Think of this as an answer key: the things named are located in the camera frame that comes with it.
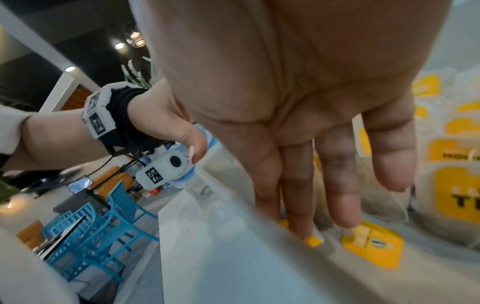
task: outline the floor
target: floor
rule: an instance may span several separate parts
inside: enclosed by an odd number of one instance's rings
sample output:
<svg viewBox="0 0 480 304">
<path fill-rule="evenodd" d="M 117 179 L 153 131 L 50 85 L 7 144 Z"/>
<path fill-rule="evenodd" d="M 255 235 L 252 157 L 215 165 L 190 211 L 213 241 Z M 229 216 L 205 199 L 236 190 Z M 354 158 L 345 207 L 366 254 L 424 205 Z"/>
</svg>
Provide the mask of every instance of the floor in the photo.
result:
<svg viewBox="0 0 480 304">
<path fill-rule="evenodd" d="M 174 187 L 163 189 L 155 196 L 141 199 L 138 204 L 156 215 L 180 191 L 181 189 Z M 158 236 L 159 224 L 156 219 L 144 216 L 135 225 Z M 76 292 L 96 304 L 163 303 L 159 243 L 142 237 L 130 247 L 131 252 L 124 250 L 118 256 L 125 264 L 121 273 L 122 283 L 118 284 L 102 271 L 90 269 L 89 273 L 83 274 L 85 277 L 79 276 L 78 280 L 72 282 L 77 285 Z"/>
</svg>

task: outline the yellow label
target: yellow label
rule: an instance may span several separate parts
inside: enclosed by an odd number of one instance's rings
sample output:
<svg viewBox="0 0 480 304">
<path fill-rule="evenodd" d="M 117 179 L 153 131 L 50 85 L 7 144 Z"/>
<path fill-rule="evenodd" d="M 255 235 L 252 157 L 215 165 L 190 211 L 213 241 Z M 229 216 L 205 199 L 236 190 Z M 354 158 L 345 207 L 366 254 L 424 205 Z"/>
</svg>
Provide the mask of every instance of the yellow label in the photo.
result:
<svg viewBox="0 0 480 304">
<path fill-rule="evenodd" d="M 422 105 L 415 105 L 415 117 L 417 118 L 427 118 L 429 115 L 429 110 L 427 107 Z M 361 146 L 363 147 L 363 151 L 366 155 L 372 155 L 372 148 L 370 147 L 370 140 L 369 136 L 364 127 L 361 127 L 358 131 L 358 135 L 360 136 Z"/>
<path fill-rule="evenodd" d="M 341 238 L 341 244 L 375 265 L 394 269 L 400 264 L 404 239 L 393 230 L 363 221 L 353 230 L 353 236 Z"/>
<path fill-rule="evenodd" d="M 280 221 L 280 225 L 282 225 L 283 227 L 288 227 L 289 226 L 289 221 L 286 220 L 286 219 L 283 219 L 283 220 Z M 311 248 L 315 248 L 318 245 L 322 244 L 322 241 L 319 240 L 319 238 L 317 238 L 314 235 L 311 235 L 310 237 L 307 237 L 307 238 L 303 239 L 303 242 Z"/>
<path fill-rule="evenodd" d="M 441 94 L 440 77 L 438 75 L 427 75 L 413 83 L 411 88 L 413 94 L 418 97 L 427 97 Z"/>
<path fill-rule="evenodd" d="M 479 141 L 463 141 L 457 139 L 436 139 L 430 143 L 429 161 L 479 161 Z"/>
<path fill-rule="evenodd" d="M 467 104 L 461 105 L 456 109 L 456 112 L 468 112 L 478 110 L 480 110 L 480 101 L 469 102 Z"/>
<path fill-rule="evenodd" d="M 434 174 L 437 209 L 448 217 L 480 222 L 480 175 L 467 168 L 447 167 Z"/>
<path fill-rule="evenodd" d="M 445 133 L 480 136 L 480 124 L 471 117 L 454 118 L 447 123 Z"/>
</svg>

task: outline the palm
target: palm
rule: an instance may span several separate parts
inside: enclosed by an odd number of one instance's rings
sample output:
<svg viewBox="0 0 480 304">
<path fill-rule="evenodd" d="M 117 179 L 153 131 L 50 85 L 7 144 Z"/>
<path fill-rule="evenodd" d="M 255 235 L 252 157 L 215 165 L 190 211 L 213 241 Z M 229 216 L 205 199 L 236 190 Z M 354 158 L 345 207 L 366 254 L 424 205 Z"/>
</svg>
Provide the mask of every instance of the palm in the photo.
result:
<svg viewBox="0 0 480 304">
<path fill-rule="evenodd" d="M 281 185 L 293 230 L 307 236 L 312 139 L 333 219 L 360 220 L 353 116 L 364 116 L 379 181 L 392 190 L 412 182 L 408 87 L 448 7 L 430 2 L 185 0 L 141 17 L 133 9 L 138 20 L 161 23 L 144 27 L 155 61 L 189 112 L 243 164 L 259 209 L 279 218 Z"/>
</svg>

